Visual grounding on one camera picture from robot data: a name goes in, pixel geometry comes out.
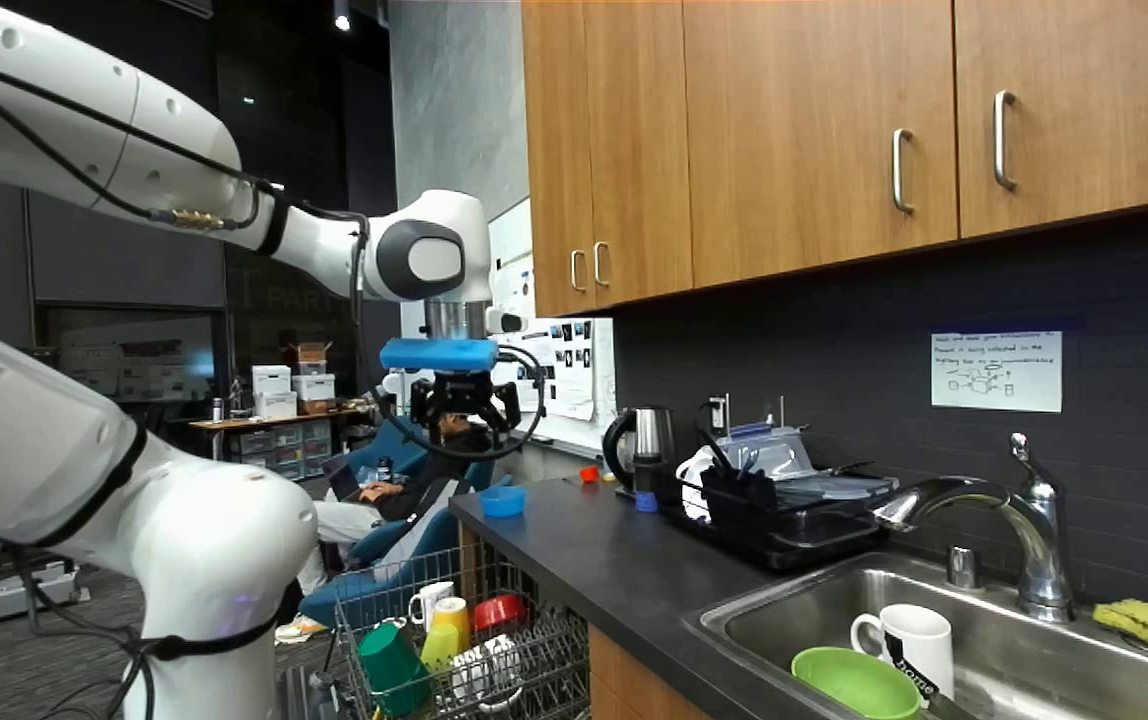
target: dish rack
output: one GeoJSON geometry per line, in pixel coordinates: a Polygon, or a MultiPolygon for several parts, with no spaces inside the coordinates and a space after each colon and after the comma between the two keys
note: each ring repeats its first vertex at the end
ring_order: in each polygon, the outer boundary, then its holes
{"type": "Polygon", "coordinates": [[[586,717],[586,636],[585,620],[559,605],[545,605],[528,574],[513,569],[498,553],[430,553],[415,562],[415,579],[337,605],[337,653],[344,655],[344,687],[361,720],[528,720],[528,717],[586,717]],[[467,605],[519,594],[530,620],[508,628],[505,653],[496,646],[473,646],[451,670],[425,673],[395,687],[372,687],[361,670],[361,639],[376,624],[399,624],[411,647],[425,646],[425,628],[408,624],[408,599],[420,585],[451,579],[467,605]],[[390,717],[390,697],[425,697],[415,712],[390,717]]]}

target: green bowl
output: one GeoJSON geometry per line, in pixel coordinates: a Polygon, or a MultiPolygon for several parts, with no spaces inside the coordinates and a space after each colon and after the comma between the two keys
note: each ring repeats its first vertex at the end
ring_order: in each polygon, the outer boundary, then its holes
{"type": "Polygon", "coordinates": [[[921,693],[907,676],[898,676],[892,663],[873,659],[851,647],[805,647],[786,673],[839,700],[864,720],[913,720],[921,717],[921,693]]]}

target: upper cabinet door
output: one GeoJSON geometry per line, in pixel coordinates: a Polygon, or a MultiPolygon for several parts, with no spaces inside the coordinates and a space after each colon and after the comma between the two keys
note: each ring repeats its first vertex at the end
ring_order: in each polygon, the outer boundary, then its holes
{"type": "Polygon", "coordinates": [[[680,4],[522,0],[534,308],[690,287],[680,4]]]}
{"type": "Polygon", "coordinates": [[[1148,204],[1148,0],[955,0],[965,235],[1148,204]]]}
{"type": "Polygon", "coordinates": [[[955,235],[952,4],[682,4],[694,286],[955,235]]]}

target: green mug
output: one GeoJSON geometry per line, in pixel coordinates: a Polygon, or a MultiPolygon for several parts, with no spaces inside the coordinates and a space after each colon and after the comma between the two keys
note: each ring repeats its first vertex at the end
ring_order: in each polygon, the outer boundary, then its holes
{"type": "Polygon", "coordinates": [[[426,673],[403,628],[372,624],[354,653],[366,693],[387,717],[415,717],[430,700],[426,673]]]}
{"type": "Polygon", "coordinates": [[[793,655],[793,676],[864,720],[917,720],[921,687],[892,663],[851,647],[805,647],[793,655]]]}

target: cabinet handle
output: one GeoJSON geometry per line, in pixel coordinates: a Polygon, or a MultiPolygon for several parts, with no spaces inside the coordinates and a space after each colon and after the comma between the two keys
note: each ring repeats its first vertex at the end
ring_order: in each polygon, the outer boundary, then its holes
{"type": "Polygon", "coordinates": [[[917,140],[907,127],[892,127],[892,204],[913,217],[917,210],[903,200],[903,146],[917,140]]]}
{"type": "Polygon", "coordinates": [[[585,259],[585,247],[574,247],[574,253],[566,253],[571,256],[571,264],[566,264],[566,286],[571,286],[571,293],[581,293],[581,259],[585,259]]]}
{"type": "Polygon", "coordinates": [[[607,276],[607,241],[586,245],[586,259],[594,270],[594,286],[607,287],[611,286],[611,276],[607,276]]]}
{"type": "Polygon", "coordinates": [[[996,93],[996,184],[1015,193],[1015,180],[1006,173],[1006,106],[1015,106],[1015,98],[998,89],[996,93]]]}

